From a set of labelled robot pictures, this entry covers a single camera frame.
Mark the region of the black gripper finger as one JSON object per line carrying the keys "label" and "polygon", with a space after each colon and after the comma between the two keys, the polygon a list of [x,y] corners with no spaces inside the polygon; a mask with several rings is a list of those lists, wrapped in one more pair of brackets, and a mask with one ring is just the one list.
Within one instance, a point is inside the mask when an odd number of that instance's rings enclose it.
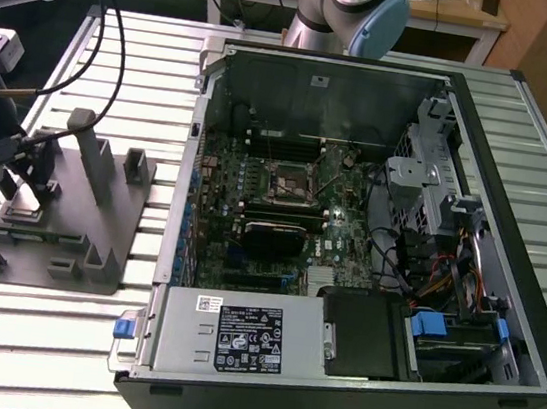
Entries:
{"label": "black gripper finger", "polygon": [[56,138],[35,142],[45,136],[46,134],[37,132],[33,137],[23,139],[22,151],[25,157],[20,160],[18,175],[30,188],[47,191],[48,182],[54,172],[59,143]]}
{"label": "black gripper finger", "polygon": [[18,190],[18,185],[12,177],[13,174],[20,178],[22,184],[27,184],[31,190],[34,189],[34,182],[29,175],[29,169],[31,166],[32,164],[30,161],[24,160],[12,161],[3,164],[4,169],[2,171],[3,178],[0,180],[0,192],[5,197],[6,201],[14,198],[14,195]]}

